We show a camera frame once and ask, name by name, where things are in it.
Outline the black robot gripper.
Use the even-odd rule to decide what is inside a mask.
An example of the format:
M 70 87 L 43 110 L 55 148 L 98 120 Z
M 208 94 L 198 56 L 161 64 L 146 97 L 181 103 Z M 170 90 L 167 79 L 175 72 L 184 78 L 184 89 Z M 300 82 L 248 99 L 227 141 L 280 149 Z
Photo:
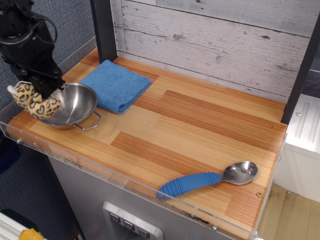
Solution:
M 45 21 L 0 23 L 0 52 L 19 81 L 31 82 L 43 99 L 68 87 L 62 79 L 62 70 L 53 60 L 57 39 L 52 38 Z

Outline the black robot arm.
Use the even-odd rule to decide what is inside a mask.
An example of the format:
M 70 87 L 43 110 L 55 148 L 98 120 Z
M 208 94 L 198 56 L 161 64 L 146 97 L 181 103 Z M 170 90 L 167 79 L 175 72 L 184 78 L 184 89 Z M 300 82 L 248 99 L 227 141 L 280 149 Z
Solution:
M 47 99 L 68 84 L 53 59 L 58 36 L 51 35 L 49 18 L 32 11 L 33 4 L 32 0 L 0 2 L 0 52 L 12 73 Z

